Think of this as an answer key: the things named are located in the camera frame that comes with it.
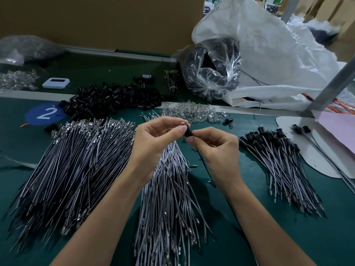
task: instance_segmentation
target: person's right hand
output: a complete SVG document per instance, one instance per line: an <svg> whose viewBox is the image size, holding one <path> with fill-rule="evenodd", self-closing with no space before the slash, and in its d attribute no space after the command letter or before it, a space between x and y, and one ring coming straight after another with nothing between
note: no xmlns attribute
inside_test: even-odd
<svg viewBox="0 0 355 266"><path fill-rule="evenodd" d="M209 127L193 130L188 142L205 157L216 186L226 194L229 188L244 186L239 171L239 141L230 133Z"/></svg>

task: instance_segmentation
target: fingernail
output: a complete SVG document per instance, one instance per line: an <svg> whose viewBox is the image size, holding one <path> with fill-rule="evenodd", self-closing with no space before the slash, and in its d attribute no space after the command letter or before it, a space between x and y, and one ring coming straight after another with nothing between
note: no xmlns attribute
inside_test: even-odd
<svg viewBox="0 0 355 266"><path fill-rule="evenodd" d="M188 143L192 143L192 140L193 140L192 136L189 136L189 137L185 138L185 141L188 142Z"/></svg>
<svg viewBox="0 0 355 266"><path fill-rule="evenodd" d="M185 133L186 130L187 130L187 126L186 125L180 125L179 129L180 129L181 132Z"/></svg>

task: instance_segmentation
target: white digital timer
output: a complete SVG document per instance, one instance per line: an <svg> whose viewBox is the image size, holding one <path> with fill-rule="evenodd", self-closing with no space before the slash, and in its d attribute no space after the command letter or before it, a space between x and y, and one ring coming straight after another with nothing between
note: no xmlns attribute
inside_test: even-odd
<svg viewBox="0 0 355 266"><path fill-rule="evenodd" d="M51 77L46 82L44 82L42 86L46 89L64 89L69 84L69 82L70 80L67 78Z"/></svg>

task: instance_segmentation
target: number 2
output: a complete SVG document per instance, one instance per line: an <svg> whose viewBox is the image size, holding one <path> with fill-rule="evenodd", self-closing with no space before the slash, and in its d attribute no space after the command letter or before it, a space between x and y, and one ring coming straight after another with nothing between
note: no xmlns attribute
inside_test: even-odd
<svg viewBox="0 0 355 266"><path fill-rule="evenodd" d="M39 116L39 117L37 117L37 118L39 118L39 119L41 119L41 120L49 120L50 117L46 117L46 116L51 115L51 114L54 114L58 109L55 108L55 107L51 107L51 108L47 108L47 109L46 109L46 111L49 111L49 110L53 110L53 111L50 112L50 113L47 113L47 114L43 114L43 115L41 115L41 116Z"/></svg>

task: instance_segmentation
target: person's left hand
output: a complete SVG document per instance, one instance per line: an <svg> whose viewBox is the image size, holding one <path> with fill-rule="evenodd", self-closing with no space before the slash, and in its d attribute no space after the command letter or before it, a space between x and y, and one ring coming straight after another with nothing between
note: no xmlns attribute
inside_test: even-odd
<svg viewBox="0 0 355 266"><path fill-rule="evenodd" d="M181 122L188 124L188 121L182 118L158 117L137 126L127 168L143 185L153 177L164 148L186 132L187 127L181 125Z"/></svg>

